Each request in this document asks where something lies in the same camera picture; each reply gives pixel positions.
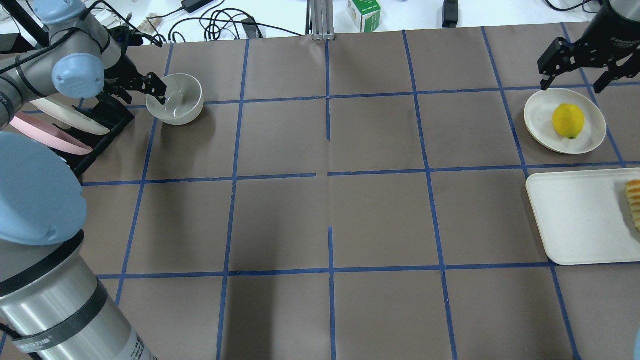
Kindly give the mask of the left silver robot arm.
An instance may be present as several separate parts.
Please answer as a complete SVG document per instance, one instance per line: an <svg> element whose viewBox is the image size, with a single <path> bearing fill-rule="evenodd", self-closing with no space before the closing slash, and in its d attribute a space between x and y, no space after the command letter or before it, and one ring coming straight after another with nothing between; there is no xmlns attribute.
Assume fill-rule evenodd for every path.
<svg viewBox="0 0 640 360"><path fill-rule="evenodd" d="M121 107L131 91L164 105L81 0L36 0L49 46L1 61L1 330L34 360L153 360L155 355L80 255L87 203L73 169L34 139L4 130L26 103L62 94Z"/></svg>

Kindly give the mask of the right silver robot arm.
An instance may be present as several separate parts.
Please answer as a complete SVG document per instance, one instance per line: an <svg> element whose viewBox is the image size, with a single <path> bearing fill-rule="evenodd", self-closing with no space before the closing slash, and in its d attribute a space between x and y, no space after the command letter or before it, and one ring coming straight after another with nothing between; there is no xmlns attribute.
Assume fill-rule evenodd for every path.
<svg viewBox="0 0 640 360"><path fill-rule="evenodd" d="M605 69L593 89L633 79L640 69L640 16L637 0L604 0L583 35L574 42L556 38L537 61L546 91L560 75L581 68Z"/></svg>

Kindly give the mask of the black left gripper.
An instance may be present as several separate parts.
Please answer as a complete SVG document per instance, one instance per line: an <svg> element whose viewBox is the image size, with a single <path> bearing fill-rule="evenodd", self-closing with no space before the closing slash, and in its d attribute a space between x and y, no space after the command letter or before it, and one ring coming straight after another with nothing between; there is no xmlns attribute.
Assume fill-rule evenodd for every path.
<svg viewBox="0 0 640 360"><path fill-rule="evenodd" d="M122 101L132 101L131 92L134 92L151 96L161 105L166 104L167 85L155 73L143 76L126 50L121 53L116 64L105 71L103 91Z"/></svg>

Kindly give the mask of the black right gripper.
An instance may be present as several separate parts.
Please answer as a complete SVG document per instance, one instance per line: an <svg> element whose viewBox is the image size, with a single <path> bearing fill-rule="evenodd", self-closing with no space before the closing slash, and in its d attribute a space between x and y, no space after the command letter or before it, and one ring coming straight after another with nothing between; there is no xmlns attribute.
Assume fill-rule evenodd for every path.
<svg viewBox="0 0 640 360"><path fill-rule="evenodd" d="M595 94L602 93L614 81L635 78L640 71L639 59L629 59L620 66L613 62L626 59L638 50L639 36L638 22L602 20L590 23L576 43L566 38L554 39L537 60L542 76L541 90L547 91L558 76L573 72L579 66L603 68L608 64L607 70L593 84Z"/></svg>

